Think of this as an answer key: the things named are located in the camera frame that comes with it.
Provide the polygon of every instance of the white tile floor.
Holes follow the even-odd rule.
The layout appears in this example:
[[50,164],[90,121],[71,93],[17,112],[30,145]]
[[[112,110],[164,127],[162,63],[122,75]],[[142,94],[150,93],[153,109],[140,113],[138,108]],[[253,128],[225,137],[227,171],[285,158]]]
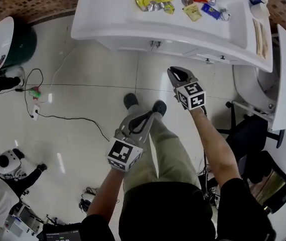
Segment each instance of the white tile floor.
[[[162,99],[168,106],[165,124],[181,138],[199,171],[203,157],[200,138],[188,112],[174,99],[166,70],[169,66],[192,70],[206,88],[209,118],[216,127],[229,128],[230,111],[225,103],[237,96],[231,66],[205,65],[162,54],[115,52],[95,41],[77,42],[70,38],[72,21],[73,17],[65,17],[34,26],[38,45],[34,56],[23,67],[27,74],[33,68],[43,72],[40,113],[91,118],[111,137],[126,116],[122,103],[125,94],[136,92],[142,106],[148,108]],[[34,71],[28,83],[35,85],[40,81],[39,73]],[[47,102],[48,93],[53,94],[52,103]],[[33,100],[29,95],[27,102],[32,111]],[[109,171],[104,157],[107,141],[97,127],[83,120],[39,117],[35,122],[26,112],[24,95],[9,92],[0,95],[0,153],[14,148],[15,140],[26,154],[23,166],[28,173],[38,163],[48,165],[48,170],[24,198],[26,203],[41,218],[49,214],[65,222],[81,221],[85,217],[78,208],[82,192],[87,186],[99,187]],[[110,223],[117,238],[122,197],[121,191],[120,203]]]

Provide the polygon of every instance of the black office chair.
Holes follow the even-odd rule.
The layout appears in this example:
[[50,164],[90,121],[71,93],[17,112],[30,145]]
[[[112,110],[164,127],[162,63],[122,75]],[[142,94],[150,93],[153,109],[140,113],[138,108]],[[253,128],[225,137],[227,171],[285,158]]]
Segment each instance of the black office chair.
[[236,125],[234,105],[226,103],[231,108],[231,129],[218,132],[228,134],[226,139],[234,153],[242,179],[252,183],[259,183],[263,176],[268,176],[274,170],[285,182],[275,194],[263,203],[267,213],[275,213],[286,203],[286,174],[278,167],[267,151],[263,151],[266,138],[277,140],[277,148],[282,144],[284,130],[279,135],[269,133],[268,122],[257,115],[246,116]]

